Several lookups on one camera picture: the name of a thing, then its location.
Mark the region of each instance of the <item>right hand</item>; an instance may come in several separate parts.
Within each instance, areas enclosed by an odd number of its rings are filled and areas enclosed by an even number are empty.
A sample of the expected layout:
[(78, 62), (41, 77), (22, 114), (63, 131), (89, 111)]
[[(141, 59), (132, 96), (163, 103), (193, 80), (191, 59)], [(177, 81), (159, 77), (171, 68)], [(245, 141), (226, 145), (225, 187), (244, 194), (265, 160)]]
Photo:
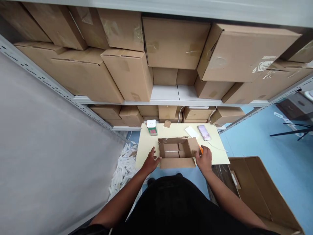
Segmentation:
[(197, 166), (199, 167), (202, 173), (212, 171), (211, 150), (203, 145), (201, 145), (201, 147), (203, 148), (203, 154), (201, 156), (197, 151), (195, 152)]

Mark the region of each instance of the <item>large cardboard box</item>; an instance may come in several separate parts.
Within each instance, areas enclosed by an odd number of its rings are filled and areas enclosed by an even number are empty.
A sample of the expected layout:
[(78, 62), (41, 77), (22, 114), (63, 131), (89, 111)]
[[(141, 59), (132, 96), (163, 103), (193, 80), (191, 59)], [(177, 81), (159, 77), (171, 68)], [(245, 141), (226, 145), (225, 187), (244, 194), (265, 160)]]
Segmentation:
[(196, 69), (209, 23), (147, 17), (142, 22), (149, 66)]
[(284, 60), (310, 63), (313, 60), (313, 29), (308, 29), (280, 57)]
[(185, 112), (183, 112), (183, 123), (207, 123), (207, 119), (186, 119)]
[(161, 169), (196, 167), (193, 157), (195, 151), (200, 152), (197, 139), (188, 138), (161, 138), (157, 139), (160, 150)]
[(259, 157), (230, 157), (241, 189), (241, 200), (268, 226), (281, 235), (304, 234)]
[(119, 116), (122, 106), (111, 104), (111, 105), (100, 105), (92, 106), (90, 109), (98, 114), (102, 119), (121, 119)]
[(177, 106), (174, 105), (159, 105), (160, 119), (175, 119)]
[(141, 13), (98, 8), (110, 47), (144, 51)]
[(179, 69), (177, 73), (176, 84), (192, 86), (195, 84), (197, 76), (198, 76), (197, 70)]
[(30, 2), (23, 4), (55, 45), (81, 51), (87, 48), (67, 6)]
[(185, 108), (184, 115), (186, 120), (204, 120), (209, 119), (209, 116), (214, 112), (214, 107), (209, 107), (208, 109), (190, 109)]
[(52, 58), (57, 57), (63, 52), (67, 51), (67, 48), (56, 46), (52, 43), (46, 42), (18, 42), (15, 43), (17, 49), (23, 52), (28, 58), (30, 58), (35, 64), (41, 67), (47, 74), (64, 86), (69, 92), (72, 90), (63, 82), (64, 77), (57, 67), (51, 62)]
[(125, 100), (150, 101), (153, 74), (145, 52), (108, 49), (101, 57)]
[(0, 15), (26, 40), (52, 42), (22, 3), (1, 1)]
[(202, 81), (252, 82), (300, 36), (281, 28), (214, 23), (198, 74)]
[(307, 64), (277, 60), (254, 82), (236, 83), (222, 101), (249, 104), (253, 100), (270, 100), (311, 73), (313, 67), (308, 67)]
[(111, 126), (128, 126), (123, 119), (105, 119)]
[(178, 112), (176, 112), (174, 119), (160, 119), (160, 123), (164, 123), (166, 120), (170, 121), (171, 123), (182, 123), (183, 113), (180, 113), (180, 115), (179, 115), (179, 111), (178, 111)]
[(129, 127), (141, 127), (141, 124), (144, 122), (137, 106), (122, 106), (120, 117)]
[(96, 8), (74, 6), (68, 8), (88, 46), (110, 48)]
[(157, 105), (138, 105), (141, 116), (158, 116), (159, 108)]
[(245, 113), (240, 107), (217, 107), (216, 111), (211, 116), (211, 123), (233, 123), (244, 115)]
[(198, 76), (195, 82), (195, 90), (199, 98), (220, 100), (234, 84), (233, 82), (201, 81)]
[(92, 101), (123, 103), (124, 99), (101, 59), (102, 49), (68, 50), (51, 61), (59, 78), (74, 95), (83, 94)]
[(178, 69), (153, 68), (154, 85), (175, 86)]

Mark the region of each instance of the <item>white shelf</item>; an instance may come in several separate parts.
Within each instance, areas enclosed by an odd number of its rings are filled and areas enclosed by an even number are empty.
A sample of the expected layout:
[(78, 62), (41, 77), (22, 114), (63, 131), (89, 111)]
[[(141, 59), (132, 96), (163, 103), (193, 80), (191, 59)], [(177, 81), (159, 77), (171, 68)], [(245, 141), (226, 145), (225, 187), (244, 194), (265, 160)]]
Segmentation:
[[(87, 96), (75, 96), (74, 101), (80, 104), (114, 104), (94, 102)], [(150, 102), (124, 101), (122, 105), (181, 105), (181, 106), (253, 106), (263, 107), (268, 101), (253, 101), (250, 104), (224, 104), (221, 100), (199, 99), (194, 86), (153, 86)]]
[(313, 27), (313, 1), (281, 0), (24, 0), (60, 5), (97, 7), (231, 21)]

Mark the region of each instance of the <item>left hand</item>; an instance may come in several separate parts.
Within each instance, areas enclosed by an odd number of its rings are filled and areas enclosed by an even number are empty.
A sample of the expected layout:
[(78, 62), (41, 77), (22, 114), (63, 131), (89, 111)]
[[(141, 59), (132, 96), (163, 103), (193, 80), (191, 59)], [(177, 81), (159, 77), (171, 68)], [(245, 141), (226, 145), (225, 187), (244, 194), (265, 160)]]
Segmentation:
[(161, 157), (157, 158), (156, 156), (154, 156), (154, 154), (155, 154), (155, 150), (153, 147), (151, 151), (149, 152), (148, 157), (145, 160), (143, 166), (140, 169), (140, 171), (143, 172), (146, 176), (151, 174), (156, 169), (159, 162), (161, 161)]

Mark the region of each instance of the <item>box flap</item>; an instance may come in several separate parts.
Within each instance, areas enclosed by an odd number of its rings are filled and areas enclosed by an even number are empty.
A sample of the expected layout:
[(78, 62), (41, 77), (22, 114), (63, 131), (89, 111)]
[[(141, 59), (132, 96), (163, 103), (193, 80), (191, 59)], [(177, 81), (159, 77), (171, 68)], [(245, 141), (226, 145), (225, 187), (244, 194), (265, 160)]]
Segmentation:
[(144, 52), (138, 51), (130, 51), (124, 49), (108, 49), (105, 50), (101, 56), (120, 56), (120, 57), (135, 57), (142, 58), (144, 56)]
[(73, 62), (82, 62), (82, 63), (92, 63), (92, 64), (102, 64), (103, 60), (101, 58), (101, 53), (103, 49), (92, 48), (89, 47), (85, 51), (78, 51), (78, 50), (69, 50), (66, 51), (53, 60), (68, 60)]

